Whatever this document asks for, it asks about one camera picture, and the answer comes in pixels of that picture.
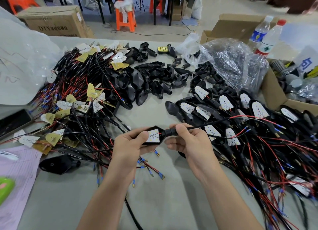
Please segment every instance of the forearm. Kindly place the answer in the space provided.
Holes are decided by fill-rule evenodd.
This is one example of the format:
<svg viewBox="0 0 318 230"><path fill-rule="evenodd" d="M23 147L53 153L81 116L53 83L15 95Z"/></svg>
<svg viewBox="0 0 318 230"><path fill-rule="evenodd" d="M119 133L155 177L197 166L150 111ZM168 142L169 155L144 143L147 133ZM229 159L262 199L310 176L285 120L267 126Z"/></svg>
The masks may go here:
<svg viewBox="0 0 318 230"><path fill-rule="evenodd" d="M77 230L117 229L129 182L119 179L116 169L109 168L102 184L90 200Z"/></svg>
<svg viewBox="0 0 318 230"><path fill-rule="evenodd" d="M263 230L219 165L202 180L219 230Z"/></svg>

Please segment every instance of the white bottle cap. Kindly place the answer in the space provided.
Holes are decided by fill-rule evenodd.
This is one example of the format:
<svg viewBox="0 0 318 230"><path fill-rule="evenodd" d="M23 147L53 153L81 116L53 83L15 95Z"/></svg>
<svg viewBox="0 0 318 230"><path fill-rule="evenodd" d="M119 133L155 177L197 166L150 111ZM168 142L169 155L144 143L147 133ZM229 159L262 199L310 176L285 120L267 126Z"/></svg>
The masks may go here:
<svg viewBox="0 0 318 230"><path fill-rule="evenodd" d="M265 19L264 19L264 21L266 21L266 22L271 22L272 20L273 20L273 16L271 16L271 15L267 15L266 17L265 17Z"/></svg>

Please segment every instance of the floor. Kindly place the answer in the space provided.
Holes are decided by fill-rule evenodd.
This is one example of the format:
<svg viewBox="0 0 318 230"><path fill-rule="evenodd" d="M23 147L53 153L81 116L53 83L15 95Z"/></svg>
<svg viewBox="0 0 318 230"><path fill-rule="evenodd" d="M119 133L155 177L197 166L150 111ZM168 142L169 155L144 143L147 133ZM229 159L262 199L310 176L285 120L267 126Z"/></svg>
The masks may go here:
<svg viewBox="0 0 318 230"><path fill-rule="evenodd" d="M211 30L218 21L218 17L222 13L239 13L252 15L273 15L288 22L318 24L318 11L312 15L289 15L286 14L288 8L274 8L267 5L264 1L249 0L203 0L202 19L199 26L188 26L190 30L196 30L201 35L203 30ZM165 41L165 42L182 42L186 38L186 34L190 31L184 25L166 26L153 24L137 24L135 34L115 31L115 23L110 25L102 25L99 22L90 21L85 18L88 26L90 26L96 38L116 39L116 40L137 40L137 41Z"/></svg>

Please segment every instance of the smartphone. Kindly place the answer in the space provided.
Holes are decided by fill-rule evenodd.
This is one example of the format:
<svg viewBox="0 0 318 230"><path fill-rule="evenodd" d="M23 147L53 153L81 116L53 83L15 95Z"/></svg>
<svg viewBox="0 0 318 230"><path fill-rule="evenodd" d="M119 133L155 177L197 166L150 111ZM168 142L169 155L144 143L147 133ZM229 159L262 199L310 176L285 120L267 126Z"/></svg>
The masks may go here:
<svg viewBox="0 0 318 230"><path fill-rule="evenodd" d="M21 130L32 122L33 118L26 109L21 109L0 119L0 140Z"/></svg>

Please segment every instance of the open cardboard box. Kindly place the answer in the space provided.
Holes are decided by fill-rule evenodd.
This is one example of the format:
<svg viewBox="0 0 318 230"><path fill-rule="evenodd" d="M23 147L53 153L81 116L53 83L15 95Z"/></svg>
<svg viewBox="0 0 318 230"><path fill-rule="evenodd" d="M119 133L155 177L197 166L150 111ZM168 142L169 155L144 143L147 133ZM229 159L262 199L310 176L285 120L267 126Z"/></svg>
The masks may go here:
<svg viewBox="0 0 318 230"><path fill-rule="evenodd" d="M218 38L234 38L248 43L255 28L264 19L265 16L262 15L221 14L212 31L203 31L200 44ZM276 25L278 19L279 18L274 17L271 22L271 27ZM308 110L313 115L318 115L318 105L288 99L271 69L264 77L261 91L267 107L271 110L278 110L281 105L286 105L300 112Z"/></svg>

